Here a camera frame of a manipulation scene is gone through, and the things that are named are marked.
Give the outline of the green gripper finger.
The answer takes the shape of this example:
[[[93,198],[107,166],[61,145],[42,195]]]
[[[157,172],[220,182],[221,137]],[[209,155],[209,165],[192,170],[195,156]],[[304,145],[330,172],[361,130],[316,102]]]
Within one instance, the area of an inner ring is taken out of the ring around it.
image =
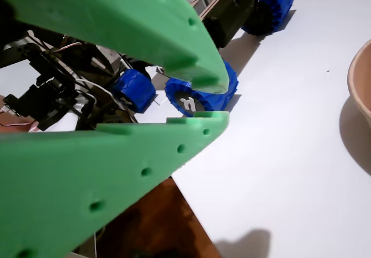
[[[206,93],[229,77],[213,40],[186,0],[4,0],[16,20],[161,66]]]
[[[64,257],[200,153],[226,111],[1,134],[1,256]]]

